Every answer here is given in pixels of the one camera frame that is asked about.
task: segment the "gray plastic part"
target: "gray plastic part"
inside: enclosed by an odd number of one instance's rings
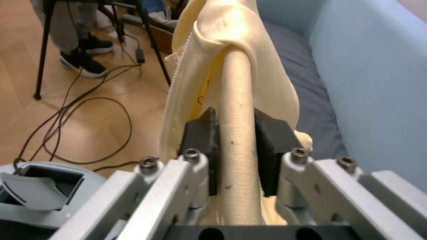
[[[84,203],[105,183],[105,178],[84,168],[57,162],[24,162],[18,167],[39,167],[66,173],[81,175],[78,190],[73,193],[70,202],[62,206],[61,210],[37,211],[22,205],[0,202],[0,219],[5,221],[28,224],[41,228],[58,229],[79,210]],[[14,172],[12,164],[0,166],[0,173]]]
[[[19,176],[6,172],[1,172],[0,178],[4,189],[28,209],[59,210],[67,202],[68,198],[56,188],[52,178]]]

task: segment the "couch cushion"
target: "couch cushion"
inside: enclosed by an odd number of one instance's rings
[[[394,0],[328,0],[307,36],[349,155],[427,192],[427,24]]]
[[[315,159],[346,156],[334,109],[317,72],[307,39],[286,27],[266,20],[263,22],[298,93],[300,114],[296,129],[312,137],[312,156]]]

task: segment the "wooden floor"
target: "wooden floor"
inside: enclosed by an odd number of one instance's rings
[[[104,162],[86,165],[88,169],[158,155],[168,86],[144,30],[128,24],[125,29],[140,39],[146,63],[106,83],[89,97],[109,97],[122,103],[133,124],[132,137],[123,151]],[[29,0],[0,0],[0,165],[10,164],[30,133],[59,109],[67,88],[77,75],[60,65],[59,51],[49,42],[42,100],[32,98],[42,31]],[[100,38],[115,42],[114,52],[94,57],[97,61],[108,69],[131,63],[118,45],[115,32],[96,30],[95,33]],[[134,56],[136,46],[134,40],[127,39],[125,49],[131,56]],[[99,81],[81,77],[71,90],[69,99]],[[34,136],[24,159],[30,158],[40,146],[46,130],[44,127]],[[77,110],[64,126],[58,154],[77,162],[93,161],[117,149],[125,142],[128,133],[129,124],[121,108],[109,101],[94,100]],[[54,143],[52,139],[48,144],[50,149]],[[35,159],[46,161],[49,155],[41,151]],[[113,171],[105,170],[101,174],[108,176]]]

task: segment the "cream fabric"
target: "cream fabric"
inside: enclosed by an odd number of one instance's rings
[[[261,205],[253,109],[295,129],[299,101],[256,1],[190,0],[177,24],[172,49],[178,64],[164,113],[161,159],[176,156],[187,121],[214,107],[222,147],[215,221],[261,224],[263,211],[266,223],[278,223],[272,204]],[[295,134],[305,148],[311,148],[308,135]]]

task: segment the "black cable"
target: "black cable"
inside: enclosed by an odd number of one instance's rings
[[[56,117],[57,115],[60,115],[62,113],[66,113],[72,106],[74,106],[78,101],[80,101],[81,99],[83,99],[84,97],[86,97],[87,95],[91,94],[92,92],[94,92],[95,90],[97,90],[99,87],[101,87],[104,83],[112,80],[113,78],[117,77],[120,74],[123,74],[124,72],[137,67],[139,65],[122,65],[122,66],[117,66],[113,69],[111,69],[109,72],[107,72],[107,74],[105,75],[105,77],[102,79],[102,81],[97,84],[96,86],[92,87],[91,89],[89,89],[88,91],[82,93],[81,95],[79,95],[78,97],[76,97],[73,101],[71,101],[70,103],[68,103],[67,105],[65,105],[63,108],[59,109],[57,112],[55,112],[52,116],[50,116],[48,119],[46,119],[42,124],[40,124],[30,135],[29,137],[26,139],[24,145],[22,146],[22,149],[19,153],[19,155],[17,156],[17,158],[13,161],[13,167],[15,169],[15,171],[18,171],[18,163],[19,162],[26,162],[23,159],[23,155],[25,150],[28,147],[28,144],[30,143],[30,141],[32,140],[32,138],[34,137],[34,135],[42,128],[44,127],[47,123],[49,123],[54,117]],[[119,72],[118,74],[110,77],[107,79],[107,77],[115,70],[121,69],[121,68],[126,68],[125,70]],[[64,124],[68,121],[68,119],[70,118],[70,114],[67,116],[67,118],[61,122],[61,124],[48,136],[43,139],[43,143],[40,145],[40,147],[37,149],[37,151],[33,154],[33,156],[31,157],[30,161],[32,161],[35,156],[38,154],[38,152],[40,151],[41,148],[44,147],[44,145],[46,144],[46,142],[48,140],[50,140],[55,134],[56,132],[58,132],[59,128],[61,128],[62,126],[64,126]]]
[[[117,100],[115,100],[115,99],[112,99],[112,98],[109,98],[109,97],[93,97],[93,98],[89,98],[89,99],[86,99],[86,100],[84,100],[84,101],[82,101],[82,102],[80,102],[70,113],[69,113],[69,115],[68,116],[71,116],[80,106],[82,106],[83,104],[85,104],[85,103],[87,103],[87,102],[89,102],[89,101],[92,101],[92,100],[100,100],[100,99],[103,99],[103,100],[108,100],[108,101],[112,101],[112,102],[115,102],[116,104],[118,104],[122,109],[123,109],[123,111],[124,111],[124,113],[126,114],[126,117],[127,117],[127,121],[128,121],[128,123],[129,123],[129,134],[127,135],[127,139],[126,139],[126,141],[118,148],[118,149],[116,149],[114,152],[112,152],[112,153],[110,153],[109,155],[107,155],[107,156],[104,156],[104,157],[102,157],[102,158],[100,158],[100,159],[97,159],[97,160],[93,160],[93,161],[87,161],[87,162],[78,162],[78,161],[72,161],[72,160],[69,160],[69,159],[67,159],[67,158],[65,158],[65,157],[62,157],[62,156],[59,156],[59,155],[56,155],[55,154],[55,150],[54,151],[50,151],[47,147],[46,147],[46,142],[44,142],[43,143],[43,147],[44,147],[44,149],[46,150],[46,152],[48,152],[52,157],[55,157],[55,158],[57,158],[57,159],[59,159],[59,160],[62,160],[62,161],[64,161],[64,162],[67,162],[67,163],[70,163],[70,164],[76,164],[76,165],[87,165],[87,164],[95,164],[95,163],[99,163],[99,162],[102,162],[102,161],[104,161],[104,160],[107,160],[107,159],[109,159],[109,158],[111,158],[112,156],[114,156],[114,155],[116,155],[118,152],[120,152],[123,148],[125,148],[126,147],[126,145],[129,143],[129,141],[131,140],[131,137],[132,137],[132,121],[131,121],[131,116],[129,115],[129,112],[126,110],[126,108],[125,108],[125,106],[123,106],[123,104],[121,104],[119,101],[117,101]]]
[[[120,43],[120,47],[121,47],[121,50],[130,58],[130,60],[132,60],[132,63],[133,64],[140,64],[140,63],[137,63],[132,57],[131,57],[131,55],[129,54],[129,52],[128,51],[126,51],[126,49],[125,49],[125,47],[123,47],[123,44],[122,43]]]
[[[124,35],[127,36],[127,37],[129,37],[129,38],[131,38],[131,39],[133,39],[133,40],[135,40],[138,43],[138,48],[140,48],[140,40],[138,38],[136,38],[136,37],[134,37],[134,36],[132,36],[130,34],[127,34],[127,33],[124,33]]]
[[[109,166],[98,167],[98,168],[95,168],[93,171],[98,172],[98,171],[105,170],[105,169],[116,169],[116,168],[124,167],[127,165],[139,164],[139,163],[140,163],[139,161],[127,161],[127,162],[124,162],[124,163],[118,164],[118,165],[109,165]]]
[[[75,29],[75,31],[76,31],[76,34],[77,34],[77,37],[78,37],[78,40],[79,40],[79,42],[80,42],[80,40],[81,40],[81,38],[80,38],[80,36],[79,36],[79,31],[78,31],[78,29],[77,29],[77,25],[76,25],[76,22],[74,21],[74,19],[73,19],[73,15],[72,15],[72,13],[71,13],[71,9],[70,9],[70,4],[69,4],[69,1],[67,0],[66,1],[66,4],[67,4],[67,9],[68,9],[68,14],[69,14],[69,17],[70,17],[70,19],[71,19],[71,21],[72,21],[72,24],[73,24],[73,26],[74,26],[74,29]],[[13,167],[14,167],[14,169],[15,169],[15,172],[16,173],[19,173],[19,168],[18,168],[18,163],[19,162],[26,162],[24,159],[23,159],[23,155],[24,155],[24,152],[25,152],[25,150],[27,149],[27,147],[28,147],[28,144],[30,143],[30,141],[31,141],[31,139],[34,137],[34,135],[42,128],[42,127],[44,127],[47,123],[49,123],[53,118],[55,118],[56,117],[56,119],[54,120],[54,122],[51,124],[51,126],[49,127],[49,129],[48,129],[48,131],[46,132],[46,134],[45,134],[45,136],[44,136],[44,138],[43,138],[43,142],[42,142],[42,144],[39,146],[39,148],[36,150],[36,152],[32,155],[32,157],[30,158],[30,160],[29,160],[29,162],[31,162],[35,157],[36,157],[36,155],[38,154],[38,152],[40,151],[40,149],[41,148],[44,148],[49,154],[50,154],[50,158],[49,158],[49,162],[51,162],[52,160],[53,160],[53,158],[58,158],[58,159],[60,159],[60,160],[63,160],[63,161],[65,161],[65,162],[68,162],[68,163],[72,163],[72,164],[77,164],[77,165],[84,165],[84,164],[93,164],[93,163],[99,163],[99,162],[101,162],[101,161],[104,161],[104,160],[106,160],[106,159],[108,159],[108,158],[110,158],[110,157],[112,157],[112,156],[114,156],[115,154],[117,154],[118,152],[120,152],[127,144],[128,144],[128,142],[130,141],[130,139],[131,139],[131,137],[132,137],[132,121],[131,121],[131,117],[130,117],[130,115],[129,115],[129,112],[126,110],[126,108],[125,108],[125,106],[123,106],[123,104],[121,104],[120,102],[118,102],[117,100],[115,100],[115,99],[112,99],[112,98],[109,98],[109,97],[93,97],[93,98],[89,98],[89,99],[86,99],[86,100],[84,100],[84,101],[82,101],[82,102],[80,102],[77,106],[75,106],[72,110],[71,110],[71,112],[67,115],[67,117],[65,118],[65,120],[63,120],[63,117],[66,115],[66,113],[78,102],[78,101],[80,101],[80,100],[82,100],[83,98],[85,98],[86,96],[88,96],[90,93],[92,93],[92,92],[94,92],[95,90],[97,90],[100,86],[102,86],[104,83],[106,83],[106,82],[108,82],[108,81],[110,81],[110,80],[112,80],[113,78],[115,78],[115,77],[117,77],[117,76],[119,76],[120,74],[123,74],[123,73],[125,73],[125,72],[127,72],[128,70],[130,70],[130,69],[132,69],[132,68],[134,68],[134,67],[138,67],[138,66],[140,66],[141,64],[137,64],[135,61],[134,61],[134,59],[130,56],[130,54],[125,50],[125,48],[122,46],[122,44],[120,44],[120,46],[121,46],[121,48],[122,48],[122,50],[126,53],[126,55],[132,60],[132,62],[134,63],[134,64],[132,64],[132,65],[122,65],[122,66],[118,66],[118,67],[115,67],[115,68],[113,68],[113,69],[111,69],[110,71],[108,71],[107,73],[106,73],[106,75],[104,76],[104,78],[102,79],[102,81],[99,83],[99,84],[97,84],[96,86],[94,86],[94,87],[92,87],[91,89],[89,89],[88,91],[86,91],[86,92],[84,92],[84,93],[82,93],[81,95],[79,95],[78,97],[76,97],[73,101],[71,101],[70,103],[68,103],[67,105],[65,105],[66,104],[66,102],[67,102],[67,98],[68,98],[68,96],[69,96],[69,94],[70,94],[70,91],[71,91],[71,88],[73,87],[73,85],[76,83],[76,81],[79,79],[79,77],[81,76],[81,73],[82,73],[82,70],[83,69],[80,69],[80,71],[79,71],[79,73],[78,73],[78,75],[77,75],[77,77],[74,79],[74,81],[71,83],[71,85],[68,87],[68,89],[67,89],[67,92],[66,92],[66,95],[65,95],[65,98],[64,98],[64,100],[63,100],[63,102],[62,102],[62,105],[61,105],[61,107],[60,107],[60,109],[57,111],[57,112],[55,112],[52,116],[50,116],[47,120],[45,120],[41,125],[39,125],[31,134],[30,134],[30,136],[27,138],[27,140],[25,141],[25,143],[24,143],[24,145],[22,146],[22,149],[21,149],[21,151],[20,151],[20,153],[19,153],[19,155],[18,155],[18,157],[13,161]],[[110,78],[108,78],[107,79],[107,77],[113,72],[113,71],[115,71],[115,70],[117,70],[117,69],[121,69],[121,68],[126,68],[125,70],[123,70],[123,71],[121,71],[121,72],[119,72],[118,74],[116,74],[116,75],[114,75],[114,76],[112,76],[112,77],[110,77]],[[129,135],[128,135],[128,138],[127,138],[127,140],[125,141],[125,143],[121,146],[121,147],[119,147],[117,150],[115,150],[113,153],[111,153],[111,154],[109,154],[108,156],[105,156],[105,157],[103,157],[103,158],[100,158],[100,159],[98,159],[98,160],[94,160],[94,161],[90,161],[90,162],[75,162],[75,161],[71,161],[71,160],[69,160],[69,159],[66,159],[66,158],[64,158],[64,157],[61,157],[61,156],[58,156],[58,155],[56,155],[56,152],[57,152],[57,150],[58,150],[58,148],[59,148],[59,144],[60,144],[60,141],[61,141],[61,128],[67,123],[67,121],[70,119],[70,117],[73,115],[73,113],[81,106],[81,105],[83,105],[83,104],[85,104],[85,103],[87,103],[87,102],[89,102],[89,101],[93,101],[93,100],[100,100],[100,99],[103,99],[103,100],[108,100],[108,101],[112,101],[112,102],[115,102],[116,104],[118,104],[122,109],[123,109],[123,111],[125,112],[125,114],[126,114],[126,116],[127,116],[127,119],[128,119],[128,122],[129,122]],[[54,128],[54,126],[56,125],[56,123],[58,123],[58,126],[56,127],[56,129],[55,130],[53,130],[53,128]],[[57,137],[57,139],[56,139],[56,144],[55,144],[55,148],[54,148],[54,150],[51,152],[51,151],[49,151],[48,149],[47,149],[47,147],[46,147],[46,143],[56,134],[56,133],[58,133],[58,137]]]
[[[79,45],[80,45],[80,41],[81,41],[81,36],[79,35],[79,30],[77,29],[77,24],[76,24],[76,22],[74,21],[74,18],[73,18],[73,14],[71,14],[71,9],[70,9],[70,0],[66,0],[66,8],[68,9],[68,15],[69,15],[69,18],[71,19],[71,22],[72,22],[72,25],[74,26],[74,29],[75,29],[75,33],[77,34],[77,38],[78,38],[78,43],[79,43]]]

